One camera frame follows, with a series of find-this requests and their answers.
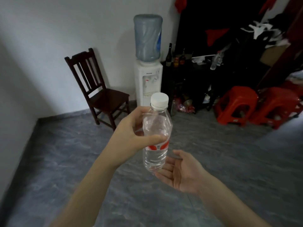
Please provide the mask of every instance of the wooden chair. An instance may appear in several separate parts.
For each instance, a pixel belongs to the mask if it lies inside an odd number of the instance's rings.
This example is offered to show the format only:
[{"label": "wooden chair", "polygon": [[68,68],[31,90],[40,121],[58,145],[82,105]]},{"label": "wooden chair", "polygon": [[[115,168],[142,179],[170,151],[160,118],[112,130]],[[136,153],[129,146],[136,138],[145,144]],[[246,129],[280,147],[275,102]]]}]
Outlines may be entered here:
[{"label": "wooden chair", "polygon": [[[95,74],[90,58],[93,61],[95,71],[97,72],[98,76],[96,76]],[[99,65],[96,60],[94,50],[92,48],[89,48],[88,52],[81,52],[72,56],[71,59],[69,57],[65,57],[64,59],[66,63],[69,65],[71,72],[74,74],[74,77],[79,87],[81,88],[81,91],[87,101],[87,104],[89,105],[89,109],[92,112],[96,124],[99,125],[101,122],[111,127],[113,130],[115,130],[116,129],[115,119],[122,112],[126,112],[127,114],[130,113],[129,102],[128,102],[129,95],[120,91],[106,88],[103,77],[101,75]],[[83,86],[82,81],[74,65],[77,65],[88,90],[86,90],[85,87]],[[89,97],[90,93],[92,93],[96,89],[99,89],[100,87],[102,87],[102,90],[97,92],[92,97]],[[117,110],[119,110],[119,113],[113,116],[113,114]],[[97,117],[101,112],[108,115],[111,124],[108,124],[107,122],[104,122],[103,120]]]}]

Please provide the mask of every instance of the left hand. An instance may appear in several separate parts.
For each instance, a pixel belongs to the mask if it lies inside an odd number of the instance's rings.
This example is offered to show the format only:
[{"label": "left hand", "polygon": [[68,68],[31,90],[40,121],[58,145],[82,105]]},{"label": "left hand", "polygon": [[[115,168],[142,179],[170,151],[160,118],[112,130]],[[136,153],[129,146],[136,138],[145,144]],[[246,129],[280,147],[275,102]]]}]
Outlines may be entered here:
[{"label": "left hand", "polygon": [[163,135],[143,136],[143,131],[135,133],[142,128],[142,114],[147,113],[149,109],[150,107],[137,107],[117,126],[100,155],[112,167],[118,168],[140,149],[166,141],[167,137]]}]

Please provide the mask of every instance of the chair seat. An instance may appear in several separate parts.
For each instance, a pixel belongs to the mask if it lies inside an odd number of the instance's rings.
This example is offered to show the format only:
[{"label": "chair seat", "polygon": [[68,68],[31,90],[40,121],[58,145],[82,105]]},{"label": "chair seat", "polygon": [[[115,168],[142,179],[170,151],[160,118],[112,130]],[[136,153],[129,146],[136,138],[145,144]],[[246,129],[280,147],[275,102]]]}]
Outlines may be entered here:
[{"label": "chair seat", "polygon": [[116,111],[123,103],[128,101],[129,95],[113,89],[102,89],[90,98],[91,106],[98,110],[111,114]]}]

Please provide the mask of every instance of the chair leg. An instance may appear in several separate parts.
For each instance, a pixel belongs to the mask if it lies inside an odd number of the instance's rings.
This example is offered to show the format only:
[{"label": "chair leg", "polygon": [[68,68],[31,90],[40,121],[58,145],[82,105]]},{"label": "chair leg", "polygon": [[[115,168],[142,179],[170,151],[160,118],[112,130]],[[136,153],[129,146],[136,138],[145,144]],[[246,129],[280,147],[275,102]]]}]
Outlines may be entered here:
[{"label": "chair leg", "polygon": [[100,122],[99,122],[99,120],[98,120],[98,117],[97,117],[97,114],[96,114],[95,109],[94,109],[93,107],[89,107],[89,109],[90,109],[91,112],[92,112],[92,115],[93,115],[93,117],[94,117],[94,119],[95,119],[96,124],[97,124],[97,125],[100,125]]},{"label": "chair leg", "polygon": [[129,110],[129,101],[126,101],[126,110],[127,110],[127,114],[129,115],[131,113],[131,111]]},{"label": "chair leg", "polygon": [[108,118],[109,118],[109,121],[111,122],[112,129],[115,131],[115,129],[116,129],[116,124],[115,124],[115,120],[114,120],[113,115],[112,115],[112,114],[109,114],[109,115],[108,115]]}]

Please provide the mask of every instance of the red fabric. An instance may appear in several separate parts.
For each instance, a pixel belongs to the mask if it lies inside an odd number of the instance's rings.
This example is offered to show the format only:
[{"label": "red fabric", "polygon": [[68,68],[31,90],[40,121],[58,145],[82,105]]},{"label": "red fabric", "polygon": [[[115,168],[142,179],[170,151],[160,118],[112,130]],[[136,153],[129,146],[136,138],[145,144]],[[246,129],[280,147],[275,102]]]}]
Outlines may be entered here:
[{"label": "red fabric", "polygon": [[262,14],[264,11],[268,10],[268,9],[272,9],[272,7],[274,6],[274,4],[276,3],[276,0],[267,0],[264,5],[262,6],[259,14]]},{"label": "red fabric", "polygon": [[226,34],[228,30],[229,30],[229,28],[227,28],[227,29],[208,29],[208,30],[205,30],[205,32],[207,34],[207,45],[208,45],[208,47],[212,46],[214,44],[215,40],[219,39],[224,34]]},{"label": "red fabric", "polygon": [[187,5],[187,0],[176,0],[175,7],[177,8],[178,12],[181,13],[183,9],[185,9]]}]

